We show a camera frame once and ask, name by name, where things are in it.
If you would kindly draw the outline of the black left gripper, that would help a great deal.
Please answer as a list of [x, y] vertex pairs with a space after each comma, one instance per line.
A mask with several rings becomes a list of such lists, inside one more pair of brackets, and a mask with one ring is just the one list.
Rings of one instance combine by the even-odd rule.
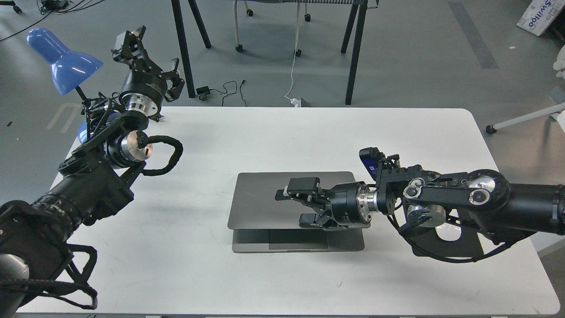
[[[130, 70], [119, 101], [123, 106], [129, 106], [136, 96], [144, 96], [147, 111], [160, 111], [163, 99], [173, 102], [180, 97], [185, 80], [178, 73], [179, 58], [171, 60], [172, 69], [169, 71], [163, 71], [150, 60], [142, 42], [146, 30], [145, 26], [133, 32], [126, 30], [117, 36], [115, 47], [111, 50], [113, 60], [127, 65]], [[167, 88], [166, 81], [171, 82], [170, 88]]]

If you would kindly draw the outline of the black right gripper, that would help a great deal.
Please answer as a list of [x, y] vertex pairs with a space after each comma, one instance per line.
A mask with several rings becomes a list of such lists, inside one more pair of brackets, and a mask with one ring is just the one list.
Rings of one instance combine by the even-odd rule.
[[347, 230], [370, 227], [371, 211], [359, 197], [371, 194], [364, 182], [338, 184], [325, 190], [318, 177], [291, 178], [284, 189], [275, 193], [275, 201], [296, 201], [326, 215], [303, 213], [299, 227], [303, 229]]

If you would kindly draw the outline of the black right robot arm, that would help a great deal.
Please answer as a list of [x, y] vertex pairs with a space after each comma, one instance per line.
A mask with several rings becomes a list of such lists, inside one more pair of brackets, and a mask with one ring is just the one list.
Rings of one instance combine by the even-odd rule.
[[299, 218], [305, 229], [369, 227], [373, 212], [391, 217], [401, 201], [401, 237], [413, 242], [448, 223], [507, 246], [534, 233], [564, 234], [564, 186], [512, 184], [498, 171], [440, 174], [420, 165], [401, 167], [399, 155], [378, 148], [359, 157], [373, 184], [343, 183], [323, 189], [317, 177], [292, 178], [276, 201], [296, 201], [313, 210]]

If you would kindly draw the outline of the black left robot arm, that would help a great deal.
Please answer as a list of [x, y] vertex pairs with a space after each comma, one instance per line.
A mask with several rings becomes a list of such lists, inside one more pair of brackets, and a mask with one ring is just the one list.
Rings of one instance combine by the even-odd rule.
[[178, 163], [182, 143], [170, 136], [148, 136], [149, 120], [161, 117], [163, 101], [178, 99], [185, 81], [171, 61], [163, 71], [143, 46], [146, 27], [117, 36], [113, 60], [129, 74], [117, 97], [87, 98], [79, 85], [102, 65], [85, 53], [69, 50], [50, 30], [36, 28], [27, 44], [51, 67], [60, 95], [73, 89], [86, 116], [85, 140], [59, 165], [62, 181], [34, 203], [9, 201], [1, 207], [1, 316], [10, 318], [38, 296], [65, 301], [82, 291], [97, 307], [89, 286], [97, 261], [91, 246], [68, 243], [80, 225], [114, 216], [133, 201], [130, 187], [137, 177], [159, 176]]

